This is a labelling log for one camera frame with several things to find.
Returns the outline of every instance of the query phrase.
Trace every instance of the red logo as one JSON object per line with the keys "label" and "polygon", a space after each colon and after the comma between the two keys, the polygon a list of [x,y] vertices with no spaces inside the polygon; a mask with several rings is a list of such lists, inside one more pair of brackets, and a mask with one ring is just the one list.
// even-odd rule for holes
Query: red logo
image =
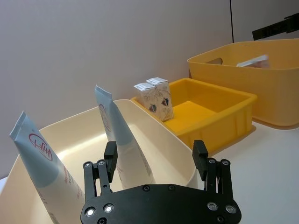
{"label": "red logo", "polygon": [[48,144],[41,137],[39,137],[37,134],[32,133],[29,135],[29,140],[35,148],[39,149],[39,152],[47,160],[50,160],[50,161],[53,160],[51,149],[47,148]]}
{"label": "red logo", "polygon": [[102,117],[104,126],[107,128],[108,131],[111,131],[109,119],[107,117],[106,110],[105,110],[104,106],[102,104],[100,104],[99,109],[100,109],[100,113],[101,113],[101,117]]}

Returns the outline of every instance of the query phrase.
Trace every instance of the yellow plastic crate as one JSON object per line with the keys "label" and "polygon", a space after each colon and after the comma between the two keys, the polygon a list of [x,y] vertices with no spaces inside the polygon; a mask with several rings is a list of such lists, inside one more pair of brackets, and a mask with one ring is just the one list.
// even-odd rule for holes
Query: yellow plastic crate
{"label": "yellow plastic crate", "polygon": [[[211,153],[251,130],[254,94],[190,78],[170,83],[170,91],[174,117],[161,123],[190,148],[203,140]],[[148,112],[137,98],[131,100]]]}
{"label": "yellow plastic crate", "polygon": [[[270,69],[236,67],[265,54]],[[253,118],[275,126],[299,124],[299,39],[233,43],[188,63],[194,79],[256,94]]]}

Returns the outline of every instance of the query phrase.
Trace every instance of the table surface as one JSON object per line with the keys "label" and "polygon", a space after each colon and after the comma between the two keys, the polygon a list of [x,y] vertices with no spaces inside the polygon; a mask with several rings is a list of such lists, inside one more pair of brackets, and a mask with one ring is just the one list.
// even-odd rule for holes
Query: table surface
{"label": "table surface", "polygon": [[[278,130],[253,125],[253,133],[213,156],[231,162],[241,223],[299,223],[299,128]],[[0,192],[5,181],[0,180]]]}

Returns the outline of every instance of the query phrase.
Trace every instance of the toothpaste tube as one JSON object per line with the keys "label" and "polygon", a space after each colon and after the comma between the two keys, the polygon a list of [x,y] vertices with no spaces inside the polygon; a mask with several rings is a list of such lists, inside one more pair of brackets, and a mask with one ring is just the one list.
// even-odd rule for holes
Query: toothpaste tube
{"label": "toothpaste tube", "polygon": [[80,224],[84,193],[24,112],[10,137],[53,223]]}
{"label": "toothpaste tube", "polygon": [[116,141],[117,171],[124,189],[155,183],[151,168],[110,92],[96,86],[95,95],[109,141]]}
{"label": "toothpaste tube", "polygon": [[262,55],[251,60],[237,64],[237,67],[269,68],[269,57]]}

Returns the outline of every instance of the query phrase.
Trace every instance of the black bracket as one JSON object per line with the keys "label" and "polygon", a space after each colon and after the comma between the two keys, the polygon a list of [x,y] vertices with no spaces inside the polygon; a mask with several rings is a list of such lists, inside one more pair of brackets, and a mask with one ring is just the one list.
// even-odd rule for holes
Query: black bracket
{"label": "black bracket", "polygon": [[299,30],[299,13],[285,17],[285,20],[252,32],[253,39],[258,40],[280,33],[291,33]]}
{"label": "black bracket", "polygon": [[[205,189],[175,184],[151,184],[112,192],[110,184],[117,162],[115,142],[107,143],[104,160],[83,165],[85,205],[83,224],[237,224],[241,211],[233,200],[230,162],[208,158],[201,140],[193,146],[193,160]],[[101,195],[95,181],[100,179]]]}

